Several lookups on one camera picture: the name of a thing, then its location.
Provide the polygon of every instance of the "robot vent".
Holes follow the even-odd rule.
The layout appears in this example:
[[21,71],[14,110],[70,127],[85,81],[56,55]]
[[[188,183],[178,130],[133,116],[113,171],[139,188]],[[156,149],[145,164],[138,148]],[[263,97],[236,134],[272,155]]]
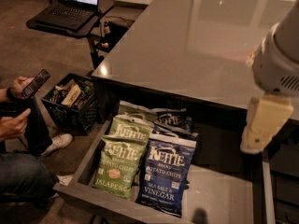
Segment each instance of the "robot vent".
[[292,91],[299,91],[299,77],[285,76],[280,79],[280,84],[285,88]]

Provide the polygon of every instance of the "floor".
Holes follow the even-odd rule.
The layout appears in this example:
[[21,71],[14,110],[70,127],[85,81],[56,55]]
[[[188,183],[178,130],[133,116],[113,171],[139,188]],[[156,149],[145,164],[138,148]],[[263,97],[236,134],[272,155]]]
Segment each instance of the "floor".
[[[69,73],[80,76],[93,70],[90,49],[85,38],[75,39],[61,35],[30,30],[26,21],[41,11],[49,0],[0,0],[0,87],[10,86],[18,76],[33,77],[42,68],[51,78],[36,95],[51,135],[60,133],[40,99]],[[136,20],[139,7],[115,6],[103,21]],[[89,135],[77,135],[71,145],[48,156],[44,162],[57,175],[72,175],[101,129],[98,123]],[[19,140],[7,142],[7,150],[23,149]],[[60,197],[52,199],[45,209],[31,203],[0,203],[1,223],[91,223],[93,216],[79,210]]]

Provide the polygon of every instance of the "white robot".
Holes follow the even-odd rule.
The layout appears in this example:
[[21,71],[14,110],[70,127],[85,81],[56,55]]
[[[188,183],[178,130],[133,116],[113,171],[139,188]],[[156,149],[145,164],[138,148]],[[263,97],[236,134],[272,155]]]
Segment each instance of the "white robot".
[[263,152],[291,116],[291,98],[299,95],[299,0],[267,34],[251,57],[262,98],[251,98],[241,151]]

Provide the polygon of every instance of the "white shoe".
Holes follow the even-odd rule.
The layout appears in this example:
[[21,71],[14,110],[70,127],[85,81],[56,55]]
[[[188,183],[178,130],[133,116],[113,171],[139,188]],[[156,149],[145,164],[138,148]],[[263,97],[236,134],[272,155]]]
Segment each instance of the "white shoe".
[[52,152],[67,147],[73,140],[73,136],[69,133],[58,135],[52,138],[52,144],[47,147],[46,151],[41,154],[42,157],[47,157]]
[[70,181],[72,180],[72,175],[57,175],[59,179],[59,183],[64,186],[68,186]]

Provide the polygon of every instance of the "pants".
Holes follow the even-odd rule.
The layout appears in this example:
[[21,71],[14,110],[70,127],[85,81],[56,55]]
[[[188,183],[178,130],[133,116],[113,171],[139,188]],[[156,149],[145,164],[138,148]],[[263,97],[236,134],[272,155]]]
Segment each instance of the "pants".
[[22,197],[49,198],[58,178],[50,173],[39,158],[50,144],[49,130],[36,100],[31,108],[25,138],[29,153],[0,153],[0,194],[12,193]]

